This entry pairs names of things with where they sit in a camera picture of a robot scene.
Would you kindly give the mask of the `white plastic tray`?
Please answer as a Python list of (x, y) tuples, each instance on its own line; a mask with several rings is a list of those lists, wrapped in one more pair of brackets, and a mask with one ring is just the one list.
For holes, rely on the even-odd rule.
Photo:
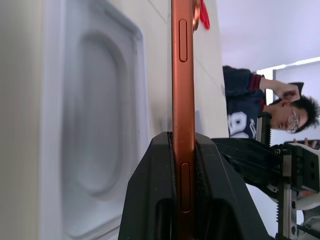
[(39, 240), (116, 240), (149, 145), (144, 35), (110, 0), (46, 0)]

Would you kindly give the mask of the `clear-rimmed eyeglasses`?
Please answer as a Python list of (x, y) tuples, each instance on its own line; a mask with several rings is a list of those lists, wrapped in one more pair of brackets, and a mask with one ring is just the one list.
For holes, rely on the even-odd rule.
[(296, 113), (296, 110), (292, 104), (290, 104), (290, 110), (291, 110), (291, 113), (288, 115), (288, 118), (287, 118), (286, 131), (290, 134), (294, 134), (299, 128), (300, 117)]

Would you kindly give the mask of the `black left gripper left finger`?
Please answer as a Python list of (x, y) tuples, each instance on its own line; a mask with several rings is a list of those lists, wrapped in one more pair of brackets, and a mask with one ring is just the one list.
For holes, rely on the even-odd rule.
[(126, 190), (118, 240), (177, 240), (172, 133), (155, 136)]

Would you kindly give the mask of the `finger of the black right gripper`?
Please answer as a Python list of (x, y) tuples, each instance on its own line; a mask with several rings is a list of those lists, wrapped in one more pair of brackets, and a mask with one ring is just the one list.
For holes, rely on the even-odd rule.
[(246, 182), (277, 186), (282, 160), (273, 148), (250, 138), (213, 138), (219, 153)]

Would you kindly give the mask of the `person in navy jersey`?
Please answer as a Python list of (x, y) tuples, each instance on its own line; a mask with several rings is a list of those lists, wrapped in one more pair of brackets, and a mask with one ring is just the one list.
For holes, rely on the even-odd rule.
[(260, 113), (271, 114), (271, 129), (287, 131), (290, 104), (299, 115), (296, 133), (320, 126), (319, 103), (301, 95), (296, 84), (270, 80), (249, 69), (228, 65), (223, 66), (222, 71), (231, 138), (256, 138)]

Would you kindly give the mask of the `orange smartphone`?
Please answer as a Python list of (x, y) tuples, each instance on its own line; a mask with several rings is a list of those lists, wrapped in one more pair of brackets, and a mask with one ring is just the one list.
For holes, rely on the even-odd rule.
[(195, 240), (193, 0), (171, 0), (172, 137), (177, 240)]

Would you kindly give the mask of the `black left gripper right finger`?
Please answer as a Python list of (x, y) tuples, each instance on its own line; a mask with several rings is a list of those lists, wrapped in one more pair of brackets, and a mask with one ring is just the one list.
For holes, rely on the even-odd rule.
[(270, 240), (245, 182), (209, 138), (196, 140), (196, 240)]

